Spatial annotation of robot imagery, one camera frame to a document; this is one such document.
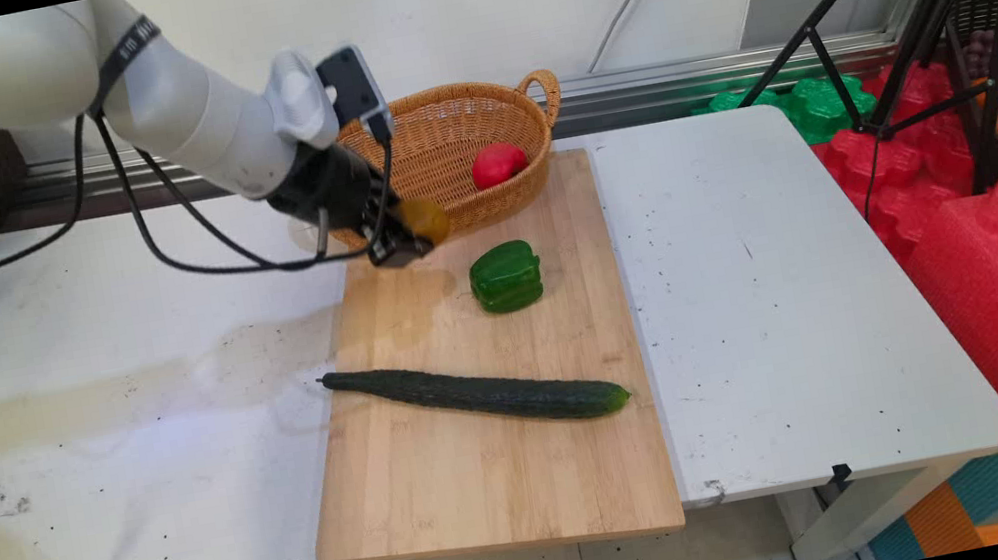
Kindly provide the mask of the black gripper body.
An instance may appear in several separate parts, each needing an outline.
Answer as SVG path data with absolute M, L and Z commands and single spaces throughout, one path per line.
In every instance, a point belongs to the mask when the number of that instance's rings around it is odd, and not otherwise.
M 366 240 L 390 216 L 395 201 L 387 175 L 356 152 L 340 144 L 309 145 L 295 155 L 287 176 L 267 195 L 274 210 L 313 225 L 324 211 L 329 230 Z

